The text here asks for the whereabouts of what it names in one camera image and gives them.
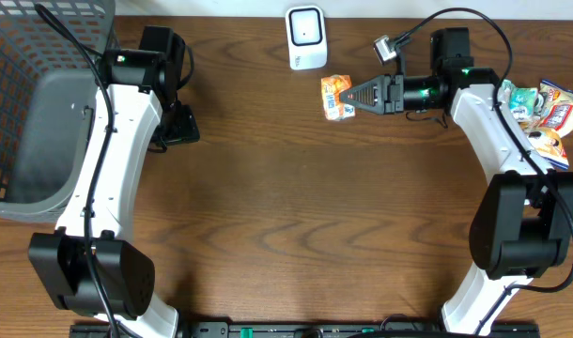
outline wood grain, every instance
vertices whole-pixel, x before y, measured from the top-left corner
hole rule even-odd
[[[149,154],[135,205],[135,245],[156,265],[156,290],[191,314],[235,321],[379,321],[435,317],[471,264],[468,228],[486,188],[463,132],[359,112],[328,122],[319,79],[360,83],[382,68],[371,42],[417,20],[329,19],[323,69],[291,71],[282,19],[116,19],[123,47],[145,24],[173,27],[194,49],[180,92],[201,142]],[[512,41],[510,79],[573,88],[573,22],[498,22]],[[468,25],[477,66],[501,72],[500,38],[480,21],[436,21],[406,47],[428,74],[428,35]],[[573,170],[573,133],[564,139]],[[57,311],[26,256],[49,224],[0,220],[0,337],[67,336],[82,321]],[[561,281],[570,259],[535,284]],[[521,292],[502,318],[573,336],[573,286]]]

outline gray bin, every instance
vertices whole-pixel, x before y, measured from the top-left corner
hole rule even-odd
[[[117,46],[113,0],[36,2],[84,45]],[[54,223],[75,188],[97,87],[86,62],[34,10],[0,0],[0,217]]]

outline green component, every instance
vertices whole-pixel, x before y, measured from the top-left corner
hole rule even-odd
[[[253,329],[240,329],[240,338],[253,338]]]

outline orange snack package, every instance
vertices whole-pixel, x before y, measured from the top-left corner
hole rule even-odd
[[[338,121],[344,118],[355,116],[355,108],[349,104],[341,102],[339,94],[351,88],[349,75],[333,75],[322,78],[322,103],[326,119]]]

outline white backdrop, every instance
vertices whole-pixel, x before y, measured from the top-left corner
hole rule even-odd
[[[290,7],[309,4],[329,18],[424,18],[443,8],[468,7],[494,19],[573,20],[573,0],[116,0],[116,14],[282,17]]]

